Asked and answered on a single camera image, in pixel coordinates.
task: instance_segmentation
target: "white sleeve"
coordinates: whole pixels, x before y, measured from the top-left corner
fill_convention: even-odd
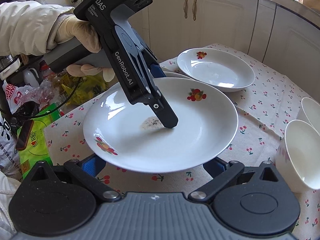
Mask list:
[[[36,1],[0,4],[0,56],[42,55],[53,49],[58,28],[73,10]]]

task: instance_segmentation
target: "table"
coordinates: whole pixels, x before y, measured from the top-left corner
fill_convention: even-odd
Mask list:
[[[287,123],[295,119],[301,99],[309,95],[286,76],[243,52],[220,44],[212,44],[208,48],[237,55],[252,67],[256,75],[250,87],[226,94],[236,106],[239,127],[234,140],[219,157],[225,161],[238,160],[246,166],[259,166],[262,161],[273,163]],[[178,73],[176,59],[160,65]],[[100,96],[44,130],[50,157],[55,165],[72,158],[82,160],[93,153],[85,142],[82,125],[86,112]],[[187,195],[212,178],[202,166],[175,173],[144,174],[107,163],[97,179],[122,195],[126,191],[180,191]],[[300,202],[301,214],[293,234],[299,240],[314,240],[320,236],[320,225],[316,223],[320,219],[320,192],[305,192],[296,194],[296,197]]]

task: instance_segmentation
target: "gold cabinet handle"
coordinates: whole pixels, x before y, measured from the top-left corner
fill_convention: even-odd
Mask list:
[[[195,21],[196,15],[197,15],[197,0],[193,0],[192,13],[193,13],[193,20]]]
[[[183,10],[184,10],[184,17],[187,19],[188,18],[188,0],[184,0]]]

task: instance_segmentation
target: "screw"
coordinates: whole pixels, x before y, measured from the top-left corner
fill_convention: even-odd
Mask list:
[[[194,199],[204,199],[207,196],[207,194],[202,191],[194,191],[190,195]]]
[[[115,199],[119,196],[119,193],[113,190],[108,190],[108,191],[105,191],[102,195],[104,198],[107,198],[107,199]]]

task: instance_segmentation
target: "white ceramic plate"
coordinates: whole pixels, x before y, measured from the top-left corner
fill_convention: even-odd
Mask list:
[[[164,71],[164,74],[166,75],[166,77],[178,77],[178,78],[192,79],[188,76],[181,75],[181,74],[175,73],[175,72],[170,72],[170,71]]]
[[[239,91],[255,80],[254,71],[246,62],[217,49],[188,49],[178,56],[177,64],[187,76],[222,92]]]
[[[190,79],[154,82],[178,116],[178,125],[164,128],[149,106],[131,105],[116,84],[84,119],[84,138],[99,157],[124,169],[162,173],[201,165],[227,148],[238,115],[226,95]]]

